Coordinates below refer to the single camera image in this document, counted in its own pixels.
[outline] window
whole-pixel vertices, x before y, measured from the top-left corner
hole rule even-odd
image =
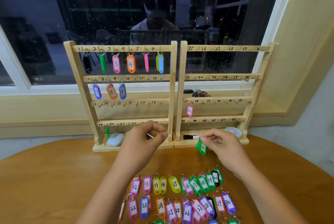
[[[14,85],[5,67],[0,62],[0,86]]]
[[[172,40],[261,44],[275,1],[0,0],[0,24],[31,85],[75,84],[64,41],[95,45],[169,44]],[[257,58],[256,53],[241,57],[238,52],[194,52],[188,56],[188,73],[252,72]],[[115,74],[111,57],[105,54],[108,75]],[[135,57],[136,73],[146,74],[144,55],[135,53]],[[149,53],[152,69],[155,57],[156,53]],[[102,74],[98,54],[91,53],[89,58],[92,74]],[[119,58],[121,72],[127,74],[126,53]],[[169,54],[164,54],[164,59],[164,73],[168,74]]]

